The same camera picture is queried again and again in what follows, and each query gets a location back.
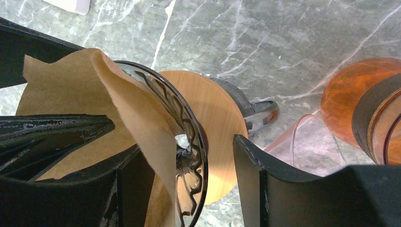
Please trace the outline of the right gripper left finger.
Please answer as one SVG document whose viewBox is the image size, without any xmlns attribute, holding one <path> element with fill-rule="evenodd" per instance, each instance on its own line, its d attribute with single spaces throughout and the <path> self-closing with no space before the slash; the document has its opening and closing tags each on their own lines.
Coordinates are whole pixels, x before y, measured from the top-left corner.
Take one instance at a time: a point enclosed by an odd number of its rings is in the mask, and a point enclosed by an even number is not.
<svg viewBox="0 0 401 227">
<path fill-rule="evenodd" d="M 61 179 L 0 179 L 3 227 L 142 227 L 155 173 L 138 146 Z"/>
</svg>

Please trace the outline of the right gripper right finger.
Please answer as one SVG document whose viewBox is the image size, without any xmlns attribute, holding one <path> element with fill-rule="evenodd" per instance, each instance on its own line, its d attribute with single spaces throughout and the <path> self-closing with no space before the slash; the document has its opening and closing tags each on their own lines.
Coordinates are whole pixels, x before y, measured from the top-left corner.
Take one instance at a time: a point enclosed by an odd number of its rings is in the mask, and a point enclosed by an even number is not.
<svg viewBox="0 0 401 227">
<path fill-rule="evenodd" d="M 398 227 L 401 168 L 351 165 L 320 177 L 233 138 L 247 227 Z"/>
</svg>

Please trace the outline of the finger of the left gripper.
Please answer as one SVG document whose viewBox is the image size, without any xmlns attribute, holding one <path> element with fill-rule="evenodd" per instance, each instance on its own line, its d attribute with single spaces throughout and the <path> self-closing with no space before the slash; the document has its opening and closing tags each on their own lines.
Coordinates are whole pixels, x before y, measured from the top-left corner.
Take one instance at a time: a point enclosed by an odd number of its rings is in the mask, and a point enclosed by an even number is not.
<svg viewBox="0 0 401 227">
<path fill-rule="evenodd" d="M 23 77 L 26 55 L 54 63 L 84 47 L 21 26 L 4 18 L 0 19 L 0 87 L 26 83 Z"/>
<path fill-rule="evenodd" d="M 0 174 L 36 180 L 71 152 L 114 129 L 106 115 L 1 116 Z"/>
</svg>

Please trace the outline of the pink glass dripper cone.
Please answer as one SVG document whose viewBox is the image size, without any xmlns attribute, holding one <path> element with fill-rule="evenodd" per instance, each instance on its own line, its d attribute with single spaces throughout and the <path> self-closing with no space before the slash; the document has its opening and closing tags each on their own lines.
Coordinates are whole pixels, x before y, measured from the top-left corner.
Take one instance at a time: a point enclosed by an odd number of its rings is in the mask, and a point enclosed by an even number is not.
<svg viewBox="0 0 401 227">
<path fill-rule="evenodd" d="M 330 175 L 346 165 L 334 135 L 313 114 L 302 116 L 263 151 L 317 176 Z"/>
</svg>

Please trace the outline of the grey ribbed glass dripper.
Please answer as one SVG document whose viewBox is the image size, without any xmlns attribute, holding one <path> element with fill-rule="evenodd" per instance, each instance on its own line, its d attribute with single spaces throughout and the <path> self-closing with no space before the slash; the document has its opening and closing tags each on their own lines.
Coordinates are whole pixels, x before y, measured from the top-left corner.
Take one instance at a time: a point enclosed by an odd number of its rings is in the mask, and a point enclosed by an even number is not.
<svg viewBox="0 0 401 227">
<path fill-rule="evenodd" d="M 164 76 L 130 61 L 116 61 L 129 76 L 140 82 L 163 105 L 177 124 L 176 226 L 196 225 L 205 204 L 208 187 L 207 136 L 190 105 Z"/>
</svg>

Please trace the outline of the brown paper coffee filter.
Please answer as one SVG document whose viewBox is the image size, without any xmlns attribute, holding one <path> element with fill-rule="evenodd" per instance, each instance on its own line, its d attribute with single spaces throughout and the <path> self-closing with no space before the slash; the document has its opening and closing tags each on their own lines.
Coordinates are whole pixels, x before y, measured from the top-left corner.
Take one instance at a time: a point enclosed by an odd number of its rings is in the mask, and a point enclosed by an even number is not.
<svg viewBox="0 0 401 227">
<path fill-rule="evenodd" d="M 107 125 L 110 132 L 40 174 L 60 179 L 137 144 L 155 172 L 145 226 L 175 225 L 176 123 L 156 95 L 99 49 L 71 53 L 54 63 L 24 57 L 27 86 L 17 114 L 73 116 Z"/>
</svg>

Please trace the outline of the white square adapter box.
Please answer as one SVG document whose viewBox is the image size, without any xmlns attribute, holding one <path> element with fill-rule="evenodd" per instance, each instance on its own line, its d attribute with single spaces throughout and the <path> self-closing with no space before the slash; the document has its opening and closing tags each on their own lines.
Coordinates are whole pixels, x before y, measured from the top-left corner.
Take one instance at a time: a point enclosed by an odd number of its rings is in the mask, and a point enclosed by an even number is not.
<svg viewBox="0 0 401 227">
<path fill-rule="evenodd" d="M 44 0 L 65 11 L 86 15 L 89 12 L 91 0 Z"/>
</svg>

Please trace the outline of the orange glass carafe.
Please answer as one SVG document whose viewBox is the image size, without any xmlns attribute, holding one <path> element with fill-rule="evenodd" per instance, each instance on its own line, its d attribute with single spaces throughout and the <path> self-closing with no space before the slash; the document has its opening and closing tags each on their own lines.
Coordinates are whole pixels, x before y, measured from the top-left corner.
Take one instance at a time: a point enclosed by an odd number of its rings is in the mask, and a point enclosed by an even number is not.
<svg viewBox="0 0 401 227">
<path fill-rule="evenodd" d="M 371 58 L 339 71 L 325 88 L 323 120 L 376 164 L 401 163 L 401 61 Z"/>
</svg>

